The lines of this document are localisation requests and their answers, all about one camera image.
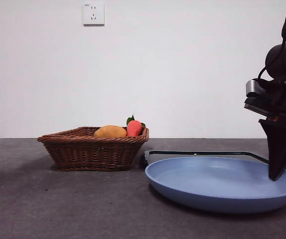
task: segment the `gray table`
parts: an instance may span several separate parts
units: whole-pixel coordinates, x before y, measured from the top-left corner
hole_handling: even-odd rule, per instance
[[[36,139],[0,139],[0,239],[286,239],[286,206],[257,215],[193,210],[158,194],[145,150],[250,151],[265,139],[150,139],[126,172],[58,172]]]

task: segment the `black cable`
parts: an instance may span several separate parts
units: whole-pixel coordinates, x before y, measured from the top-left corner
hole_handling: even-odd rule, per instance
[[[281,56],[281,54],[283,53],[283,51],[285,49],[285,44],[286,44],[286,17],[285,17],[285,22],[284,22],[283,28],[282,28],[282,38],[283,38],[283,42],[282,42],[281,50],[279,51],[278,55],[274,58],[274,60],[272,60],[267,66],[265,66],[260,71],[260,73],[258,74],[257,81],[259,81],[261,79],[263,72],[267,69],[267,67],[269,67],[271,64],[273,64]]]

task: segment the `blue plate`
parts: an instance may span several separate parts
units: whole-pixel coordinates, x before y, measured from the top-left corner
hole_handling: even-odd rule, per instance
[[[286,204],[286,171],[277,181],[268,165],[217,157],[170,158],[150,164],[150,184],[180,204],[219,213],[260,213]]]

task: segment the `carrot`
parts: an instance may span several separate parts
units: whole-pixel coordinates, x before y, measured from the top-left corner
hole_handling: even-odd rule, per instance
[[[127,136],[139,136],[142,131],[142,128],[145,127],[144,123],[141,123],[138,120],[134,119],[134,116],[128,118],[127,120]]]

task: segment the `yellow mango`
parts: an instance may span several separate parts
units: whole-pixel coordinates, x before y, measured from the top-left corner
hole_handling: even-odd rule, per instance
[[[127,136],[127,131],[120,126],[106,125],[106,126],[99,128],[97,131],[95,131],[94,136],[103,137],[103,138],[125,137]]]

